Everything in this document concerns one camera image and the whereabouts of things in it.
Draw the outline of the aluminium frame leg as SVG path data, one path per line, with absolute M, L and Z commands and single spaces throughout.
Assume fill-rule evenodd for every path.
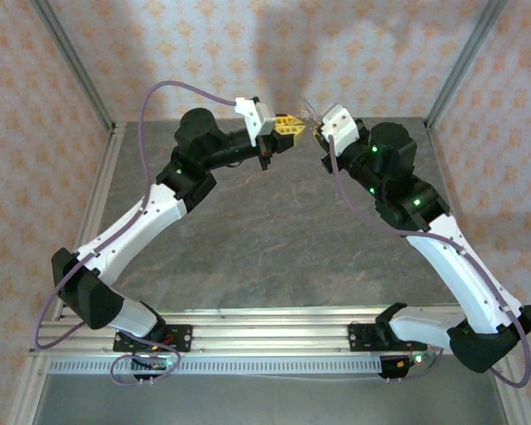
M 6 425 L 33 425 L 49 370 L 48 356 L 29 353 Z
M 494 369 L 512 382 L 517 382 L 521 378 L 519 366 L 512 355 L 501 359 L 494 366 Z M 524 390 L 515 389 L 501 382 L 498 378 L 495 379 L 495 382 L 507 424 L 527 425 L 528 410 L 525 404 L 526 393 Z

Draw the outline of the small controller board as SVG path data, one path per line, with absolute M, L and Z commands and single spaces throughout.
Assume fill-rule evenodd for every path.
M 417 354 L 381 357 L 381 377 L 386 383 L 406 383 L 428 375 L 440 359 L 439 355 Z
M 156 381 L 165 379 L 173 373 L 181 363 L 181 357 L 141 357 L 133 356 L 131 368 L 136 381 Z

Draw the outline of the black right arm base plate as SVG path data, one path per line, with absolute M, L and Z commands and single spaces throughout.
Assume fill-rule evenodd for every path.
M 352 352 L 423 352 L 428 348 L 423 343 L 399 340 L 385 326 L 377 323 L 354 321 L 348 325 L 347 332 Z

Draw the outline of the aluminium corner post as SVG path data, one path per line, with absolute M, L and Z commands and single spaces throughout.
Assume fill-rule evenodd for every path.
M 63 23 L 55 13 L 50 0 L 29 0 L 29 3 L 33 6 L 37 16 L 50 34 L 53 43 L 84 96 L 88 99 L 102 128 L 111 134 L 115 128 L 115 122 L 90 78 L 73 42 L 65 31 Z
M 473 31 L 460 51 L 453 67 L 442 85 L 437 98 L 430 108 L 424 125 L 428 132 L 437 126 L 450 101 L 455 96 L 458 87 L 465 78 L 470 66 L 474 62 L 482 45 L 485 43 L 492 28 L 500 17 L 508 0 L 488 0 L 481 12 Z

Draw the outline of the aluminium side rail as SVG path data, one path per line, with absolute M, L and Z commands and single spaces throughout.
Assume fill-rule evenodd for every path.
M 87 208 L 79 227 L 74 248 L 79 248 L 98 235 L 126 128 L 127 123 L 125 121 L 116 122 L 110 134 L 96 170 L 96 179 L 88 196 Z
M 447 140 L 438 130 L 428 131 L 447 198 L 458 225 L 481 258 L 488 257 L 488 238 L 475 214 L 481 187 L 477 183 L 478 160 L 468 149 Z

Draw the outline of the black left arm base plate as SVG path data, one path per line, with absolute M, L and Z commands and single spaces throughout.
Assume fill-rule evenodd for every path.
M 165 352 L 165 349 L 154 345 L 153 342 L 174 348 L 178 352 L 189 352 L 193 327 L 188 324 L 166 324 L 161 330 L 151 332 L 143 339 L 149 343 L 142 343 L 125 333 L 118 331 L 114 337 L 112 349 L 115 352 L 152 353 Z

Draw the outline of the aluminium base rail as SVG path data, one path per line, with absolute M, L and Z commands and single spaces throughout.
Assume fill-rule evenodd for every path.
M 161 313 L 172 325 L 192 326 L 189 341 L 190 357 L 199 356 L 349 356 L 348 326 L 373 323 L 387 307 L 302 307 L 266 309 L 210 309 Z M 457 326 L 464 318 L 458 305 L 429 305 L 407 307 L 407 313 L 425 318 L 430 336 L 426 344 L 443 347 L 450 344 L 446 329 Z M 41 344 L 53 342 L 79 322 L 74 313 L 64 309 L 58 321 L 45 321 L 40 329 Z M 423 330 L 407 330 L 407 313 L 400 313 L 400 336 L 423 336 Z M 112 356 L 116 330 L 83 327 L 43 355 Z

